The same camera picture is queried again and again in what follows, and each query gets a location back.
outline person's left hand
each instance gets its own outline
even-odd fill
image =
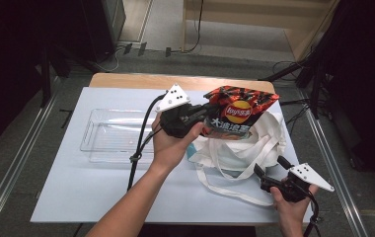
[[[160,115],[158,113],[152,127],[154,131],[161,129]],[[183,159],[188,146],[199,137],[203,122],[195,124],[190,132],[182,139],[169,136],[164,130],[153,136],[154,160],[152,166],[165,169],[170,173]]]

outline lay's potato chip bag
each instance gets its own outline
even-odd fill
[[[206,117],[202,135],[231,140],[248,138],[250,127],[279,99],[276,94],[233,86],[219,87],[203,97],[219,105],[219,110]]]

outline gray carpet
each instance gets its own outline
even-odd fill
[[[152,51],[146,51],[143,56],[137,56],[137,53],[136,49],[126,55],[120,53],[118,55],[119,68],[115,72],[198,75],[239,79],[263,78],[272,74],[273,63],[268,62],[175,53],[170,57],[165,57],[164,52]],[[104,63],[103,66],[113,68],[114,64],[115,62],[111,60]],[[3,211],[0,213],[0,236],[73,236],[77,229],[78,223],[30,223],[31,215],[38,201],[38,192],[42,190],[66,129],[66,126],[63,127],[63,125],[68,114],[61,110],[74,109],[82,88],[89,85],[92,77],[90,72],[77,64],[72,64],[72,68],[73,71],[69,78],[61,79],[61,86],[52,111],[5,203]],[[281,102],[299,99],[293,82],[278,80],[274,82],[274,86],[276,93],[281,97]],[[41,93],[38,93],[0,137],[0,182],[38,113],[40,100]],[[291,119],[301,109],[302,106],[300,105],[282,107],[285,120]],[[375,173],[361,173],[353,170],[334,124],[324,117],[321,117],[320,121],[335,153],[345,182],[362,213],[368,233],[375,236]],[[296,121],[291,139],[301,163],[308,162],[323,177],[328,179],[329,172],[314,138],[312,128],[305,116]],[[320,205],[322,220],[319,228],[322,236],[352,236],[338,194],[319,191],[316,198]],[[92,224],[83,225],[83,228],[79,231],[79,236],[87,233],[91,226]],[[257,236],[280,236],[276,226],[259,226],[256,227],[256,231]],[[316,231],[313,230],[311,236],[317,236]]]

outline person's right hand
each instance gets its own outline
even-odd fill
[[[317,192],[318,187],[311,185],[309,190],[314,195]],[[273,207],[279,213],[280,231],[283,236],[302,237],[304,214],[311,200],[306,197],[298,202],[289,202],[283,198],[283,195],[278,188],[271,187],[270,192],[274,198]]]

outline transparent plastic tray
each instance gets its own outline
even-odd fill
[[[92,110],[80,149],[89,153],[91,162],[130,163],[138,144],[145,112]],[[147,120],[142,141],[151,131],[153,118]],[[139,163],[151,163],[152,140],[144,147]]]

